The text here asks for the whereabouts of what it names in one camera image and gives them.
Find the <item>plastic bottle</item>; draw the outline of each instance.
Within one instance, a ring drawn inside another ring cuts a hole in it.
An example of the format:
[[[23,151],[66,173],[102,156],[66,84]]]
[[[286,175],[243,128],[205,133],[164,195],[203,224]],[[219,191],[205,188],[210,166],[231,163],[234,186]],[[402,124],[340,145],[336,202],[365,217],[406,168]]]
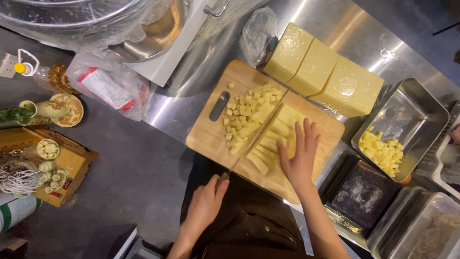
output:
[[[24,52],[36,61],[35,67],[30,63],[21,63],[21,53]],[[69,80],[65,75],[67,65],[56,62],[52,67],[40,66],[40,61],[30,52],[24,49],[17,50],[18,63],[14,65],[14,70],[25,77],[32,77],[42,89],[58,91],[61,93],[78,94],[78,91],[69,85]]]

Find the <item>clear plastic wrap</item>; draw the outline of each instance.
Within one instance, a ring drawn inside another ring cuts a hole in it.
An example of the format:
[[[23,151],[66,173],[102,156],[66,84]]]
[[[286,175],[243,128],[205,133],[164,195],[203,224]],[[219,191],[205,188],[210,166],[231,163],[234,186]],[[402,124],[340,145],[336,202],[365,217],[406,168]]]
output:
[[[161,18],[171,0],[2,0],[0,25],[75,52],[145,38],[141,24]]]
[[[135,121],[142,119],[151,98],[149,81],[111,51],[77,53],[65,75],[80,93]]]
[[[243,28],[240,38],[240,49],[244,59],[252,67],[256,67],[265,56],[269,38],[276,35],[276,14],[270,7],[254,11]]]
[[[198,43],[220,32],[225,26],[265,2],[268,2],[268,0],[231,0],[222,16],[213,17],[212,15],[208,15],[187,51],[191,50]],[[216,3],[213,10],[219,10],[220,4]]]

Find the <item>decorative ceramic plate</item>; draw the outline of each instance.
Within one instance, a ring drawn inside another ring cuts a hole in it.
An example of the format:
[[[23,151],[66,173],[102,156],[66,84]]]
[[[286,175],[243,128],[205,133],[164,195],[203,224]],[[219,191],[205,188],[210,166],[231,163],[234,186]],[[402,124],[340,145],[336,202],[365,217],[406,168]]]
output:
[[[51,97],[51,101],[65,102],[70,106],[70,113],[61,118],[52,118],[51,120],[61,127],[73,127],[83,118],[83,105],[80,100],[71,94],[60,93]]]

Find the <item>person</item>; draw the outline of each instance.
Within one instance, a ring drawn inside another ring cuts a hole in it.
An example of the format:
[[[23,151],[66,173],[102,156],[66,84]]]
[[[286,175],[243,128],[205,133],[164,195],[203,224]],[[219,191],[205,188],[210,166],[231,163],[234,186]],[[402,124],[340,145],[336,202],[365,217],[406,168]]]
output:
[[[292,159],[277,144],[281,168],[302,204],[314,258],[346,259],[349,255],[311,181],[321,135],[316,134],[316,123],[310,125],[307,118],[303,123],[304,133],[299,122],[295,124]],[[195,157],[178,237],[167,258],[311,258],[286,204],[236,174],[232,184],[225,180],[216,190],[219,176],[209,172],[219,170],[225,168],[201,155]]]

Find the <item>ground meat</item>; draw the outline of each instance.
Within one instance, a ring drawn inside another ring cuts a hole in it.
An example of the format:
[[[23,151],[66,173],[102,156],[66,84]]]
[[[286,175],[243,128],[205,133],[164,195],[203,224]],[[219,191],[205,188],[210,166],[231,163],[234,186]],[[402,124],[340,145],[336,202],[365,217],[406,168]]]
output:
[[[428,227],[419,233],[409,259],[438,258],[452,233],[459,226],[460,218],[442,213],[436,214]]]

